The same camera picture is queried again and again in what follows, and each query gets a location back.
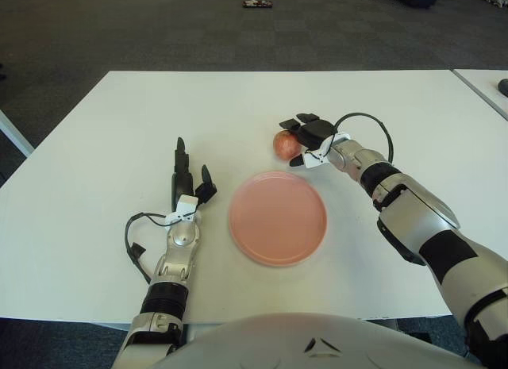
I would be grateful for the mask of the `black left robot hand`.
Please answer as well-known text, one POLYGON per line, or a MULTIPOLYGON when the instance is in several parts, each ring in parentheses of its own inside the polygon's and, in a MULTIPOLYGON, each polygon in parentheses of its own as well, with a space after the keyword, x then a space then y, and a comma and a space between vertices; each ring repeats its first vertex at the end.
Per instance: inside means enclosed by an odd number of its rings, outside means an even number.
POLYGON ((178 137, 175 149, 175 166, 171 178, 171 213, 165 217, 164 227, 169 230, 180 222, 196 222, 199 206, 207 203, 216 193, 206 165, 202 166, 202 183, 194 188, 193 175, 189 169, 190 157, 182 137, 178 137))

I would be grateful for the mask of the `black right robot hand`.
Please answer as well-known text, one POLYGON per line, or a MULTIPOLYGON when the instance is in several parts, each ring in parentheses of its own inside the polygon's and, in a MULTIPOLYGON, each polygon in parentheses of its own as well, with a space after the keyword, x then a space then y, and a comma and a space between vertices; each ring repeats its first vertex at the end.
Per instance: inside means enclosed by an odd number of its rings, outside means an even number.
POLYGON ((291 167, 313 168, 329 163, 332 146, 350 139, 347 133, 337 131, 332 123, 312 113, 299 113, 297 120, 291 118, 279 126, 306 148, 289 160, 291 167))

